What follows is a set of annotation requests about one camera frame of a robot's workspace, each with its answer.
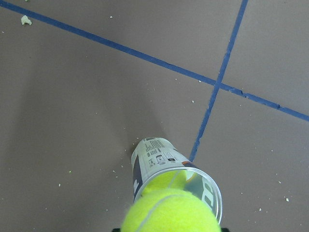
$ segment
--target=tennis ball can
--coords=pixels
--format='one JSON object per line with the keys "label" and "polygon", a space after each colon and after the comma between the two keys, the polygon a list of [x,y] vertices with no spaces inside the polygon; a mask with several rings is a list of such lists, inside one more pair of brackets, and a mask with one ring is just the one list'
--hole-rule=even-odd
{"label": "tennis ball can", "polygon": [[131,164],[134,201],[155,189],[182,189],[200,198],[221,222],[222,197],[217,184],[168,140],[141,140],[132,154]]}

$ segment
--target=debris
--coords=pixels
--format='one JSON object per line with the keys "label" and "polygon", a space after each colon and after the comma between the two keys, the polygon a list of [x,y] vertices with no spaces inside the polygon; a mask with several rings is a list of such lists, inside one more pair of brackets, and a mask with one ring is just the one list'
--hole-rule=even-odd
{"label": "debris", "polygon": [[21,17],[21,24],[24,25],[25,23],[28,23],[29,25],[32,24],[31,20],[28,19],[28,17],[26,15]]}

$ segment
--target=black object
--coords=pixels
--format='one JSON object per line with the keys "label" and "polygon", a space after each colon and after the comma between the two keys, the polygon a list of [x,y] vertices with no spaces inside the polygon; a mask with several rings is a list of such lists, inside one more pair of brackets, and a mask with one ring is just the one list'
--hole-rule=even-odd
{"label": "black object", "polygon": [[[112,232],[121,232],[120,228],[118,229],[113,229]],[[221,232],[230,232],[228,228],[221,228]]]}

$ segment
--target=blue line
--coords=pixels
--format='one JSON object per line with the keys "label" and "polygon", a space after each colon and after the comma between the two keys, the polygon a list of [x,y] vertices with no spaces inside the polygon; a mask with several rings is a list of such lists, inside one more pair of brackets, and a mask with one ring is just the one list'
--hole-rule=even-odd
{"label": "blue line", "polygon": [[176,65],[169,64],[169,63],[167,63],[167,62],[165,62],[163,60],[157,59],[157,58],[152,57],[150,55],[147,55],[145,53],[142,53],[142,52],[139,52],[139,51],[134,50],[132,48],[123,46],[123,45],[121,45],[119,43],[115,43],[113,41],[107,40],[105,38],[102,38],[102,37],[97,36],[95,34],[92,34],[90,32],[87,32],[87,31],[75,28],[73,26],[70,26],[68,24],[59,22],[57,20],[54,20],[54,19],[46,17],[44,15],[35,13],[33,11],[29,11],[27,9],[24,9],[24,8],[16,6],[16,5],[13,5],[11,3],[8,3],[8,2],[0,0],[0,6],[6,8],[6,9],[12,10],[14,12],[17,12],[17,13],[20,13],[20,14],[27,15],[29,17],[35,18],[35,19],[40,20],[40,21],[42,21],[44,23],[53,25],[55,27],[58,27],[60,29],[66,30],[66,31],[69,31],[69,32],[74,33],[76,35],[80,35],[82,37],[85,37],[87,39],[93,40],[95,42],[98,42],[100,44],[106,45],[108,47],[114,48],[116,50],[125,52],[127,54],[132,55],[132,56],[141,58],[141,59],[146,60],[148,62],[151,62],[153,64],[156,64],[156,65],[159,65],[161,67],[164,67],[166,69],[175,71],[177,73],[180,73],[180,74],[183,74],[183,75],[186,75],[186,76],[189,76],[189,77],[192,77],[192,78],[194,78],[196,80],[203,81],[203,82],[205,82],[207,84],[210,84],[212,86],[215,84],[215,80],[210,79],[208,77],[202,76],[200,74],[197,74],[197,73],[189,71],[187,69],[178,67]]}
{"label": "blue line", "polygon": [[295,110],[292,110],[292,109],[289,109],[289,108],[286,108],[286,107],[282,107],[279,104],[276,104],[274,102],[268,101],[268,100],[263,99],[263,98],[260,98],[258,96],[253,95],[253,94],[244,93],[244,92],[242,92],[242,90],[240,90],[238,88],[234,88],[234,87],[228,86],[226,84],[221,84],[220,88],[309,122],[309,116],[308,115],[302,114],[300,112],[297,112]]}
{"label": "blue line", "polygon": [[226,54],[225,54],[225,57],[223,59],[223,62],[222,62],[221,68],[220,68],[220,72],[218,74],[217,81],[214,85],[214,88],[213,88],[213,91],[212,91],[212,94],[211,94],[211,99],[209,101],[209,107],[205,112],[201,127],[199,128],[199,131],[198,131],[198,134],[197,134],[197,139],[196,139],[196,141],[193,145],[193,148],[192,148],[192,151],[191,151],[191,154],[190,154],[190,158],[189,158],[190,161],[193,161],[195,156],[197,155],[197,149],[198,149],[199,144],[200,144],[200,139],[202,138],[202,136],[204,134],[204,131],[205,131],[205,128],[207,126],[209,117],[211,115],[211,110],[213,108],[214,102],[216,101],[217,94],[218,94],[218,91],[220,89],[228,61],[230,59],[231,51],[234,47],[234,43],[235,43],[235,40],[236,40],[236,37],[237,37],[237,33],[238,33],[238,30],[239,30],[239,27],[240,27],[240,24],[241,24],[242,17],[245,13],[245,10],[246,10],[247,3],[248,3],[248,0],[243,0],[241,5],[240,5],[240,9],[239,9],[239,12],[238,12],[238,15],[237,15],[237,19],[236,19],[236,22],[235,22],[235,25],[234,25],[234,28],[233,28],[233,31],[232,31],[232,34],[231,34],[231,37],[230,37],[230,41],[229,41],[227,49],[226,49]]}
{"label": "blue line", "polygon": [[[237,20],[236,20],[236,23],[235,23],[235,26],[237,23],[241,23],[241,18],[243,16],[243,13],[242,11],[245,10],[245,5],[244,4],[247,4],[248,1],[243,1],[242,2],[242,5],[240,7],[240,10],[239,10],[239,14],[242,13],[241,15],[238,15],[237,17]],[[9,10],[12,10],[14,12],[17,12],[17,13],[20,13],[20,14],[24,14],[24,15],[28,15],[29,17],[32,17],[32,18],[35,18],[37,20],[40,20],[46,24],[50,24],[50,25],[53,25],[55,27],[58,27],[60,29],[63,29],[63,30],[66,30],[66,31],[69,31],[71,33],[74,33],[74,34],[77,34],[77,35],[80,35],[82,37],[85,37],[87,39],[90,39],[90,40],[93,40],[95,42],[98,42],[100,44],[103,44],[103,45],[106,45],[106,46],[109,46],[109,47],[112,47],[114,49],[117,49],[119,51],[122,51],[122,52],[125,52],[127,54],[130,54],[130,55],[133,55],[133,56],[136,56],[138,58],[141,58],[143,60],[146,60],[148,62],[151,62],[151,63],[154,63],[154,64],[157,64],[161,67],[164,67],[164,68],[167,68],[169,70],[172,70],[172,71],[175,71],[177,73],[181,73],[183,75],[186,75],[186,76],[189,76],[189,77],[192,77],[196,80],[200,80],[204,83],[207,83],[207,84],[210,84],[212,86],[216,85],[215,88],[216,88],[216,91],[218,92],[218,86],[220,89],[223,89],[223,90],[226,90],[226,91],[229,91],[231,93],[234,93],[234,94],[237,94],[239,96],[242,96],[242,97],[245,97],[245,98],[248,98],[252,101],[255,101],[255,102],[258,102],[260,104],[264,104],[266,106],[269,106],[271,108],[274,108],[274,109],[277,109],[279,111],[282,111],[284,113],[287,113],[287,114],[290,114],[292,116],[295,116],[299,119],[303,119],[305,121],[309,121],[309,116],[308,115],[305,115],[305,114],[302,114],[302,113],[299,113],[297,111],[294,111],[292,109],[289,109],[289,108],[285,108],[285,107],[282,107],[280,106],[279,104],[276,104],[274,102],[271,102],[271,101],[268,101],[268,100],[265,100],[263,98],[260,98],[260,97],[257,97],[255,95],[252,95],[252,94],[249,94],[249,93],[243,93],[240,89],[237,89],[237,88],[233,88],[231,86],[228,86],[228,85],[225,85],[225,84],[222,84],[222,79],[223,79],[223,75],[224,75],[224,72],[225,72],[225,69],[223,69],[223,67],[227,66],[227,63],[228,63],[228,59],[229,59],[229,56],[230,56],[230,52],[233,48],[233,45],[234,45],[234,42],[235,42],[235,38],[236,38],[236,35],[237,35],[237,31],[239,29],[239,27],[237,28],[237,31],[235,29],[235,26],[234,26],[234,29],[233,29],[233,32],[232,32],[232,35],[235,36],[234,40],[230,40],[230,43],[227,47],[227,52],[226,52],[226,55],[225,55],[225,58],[223,60],[223,63],[222,63],[222,66],[221,66],[221,69],[220,69],[220,74],[218,75],[218,80],[217,81],[214,81],[213,79],[210,79],[208,77],[205,77],[205,76],[202,76],[200,74],[197,74],[197,73],[194,73],[192,71],[189,71],[189,70],[186,70],[186,69],[183,69],[181,67],[178,67],[178,66],[175,66],[175,65],[172,65],[172,64],[169,64],[169,63],[166,63],[165,61],[163,60],[160,60],[160,59],[157,59],[155,57],[152,57],[152,56],[149,56],[147,54],[144,54],[142,52],[139,52],[139,51],[136,51],[134,49],[131,49],[129,47],[126,47],[126,46],[123,46],[121,44],[118,44],[118,43],[115,43],[113,41],[110,41],[110,40],[107,40],[107,39],[104,39],[102,37],[99,37],[95,34],[92,34],[92,33],[89,33],[89,32],[86,32],[86,31],[83,31],[81,29],[78,29],[78,28],[75,28],[75,27],[72,27],[70,25],[67,25],[65,23],[62,23],[62,22],[59,22],[59,21],[56,21],[54,19],[51,19],[51,18],[48,18],[44,15],[41,15],[41,14],[38,14],[38,13],[35,13],[35,12],[32,12],[32,11],[29,11],[27,9],[24,9],[24,8],[21,8],[19,6],[16,6],[16,5],[13,5],[13,4],[10,4],[8,2],[5,2],[5,1],[2,1],[0,0],[0,6],[3,7],[3,8],[6,8],[6,9],[9,9]],[[216,98],[216,95],[214,95],[214,91],[212,93],[212,98],[211,98],[211,102],[209,103],[209,105],[211,107],[213,107],[213,104],[214,104],[214,101],[215,101],[215,98]],[[206,128],[206,124],[209,120],[209,116],[210,116],[210,112],[211,112],[211,109],[210,110],[207,110],[205,116],[204,116],[204,119],[203,119],[203,122],[202,122],[202,125],[200,127],[200,130],[199,130],[199,133],[198,133],[198,138],[200,139],[204,133],[204,130]],[[194,146],[194,149],[195,149],[195,153],[193,154],[191,152],[191,154],[193,154],[193,158],[195,157],[195,154],[196,154],[196,151],[197,151],[197,148],[199,146],[199,139],[198,139],[198,143],[196,142],[195,143],[195,146]]]}

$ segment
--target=tennis ball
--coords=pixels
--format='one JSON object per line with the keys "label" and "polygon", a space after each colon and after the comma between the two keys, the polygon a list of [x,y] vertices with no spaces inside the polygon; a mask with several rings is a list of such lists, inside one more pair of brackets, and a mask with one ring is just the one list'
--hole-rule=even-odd
{"label": "tennis ball", "polygon": [[220,232],[212,211],[192,193],[180,189],[154,190],[139,198],[121,232]]}
{"label": "tennis ball", "polygon": [[183,189],[186,183],[185,170],[175,170],[163,173],[156,176],[149,184],[144,188],[141,195],[144,196],[153,190],[173,188]]}

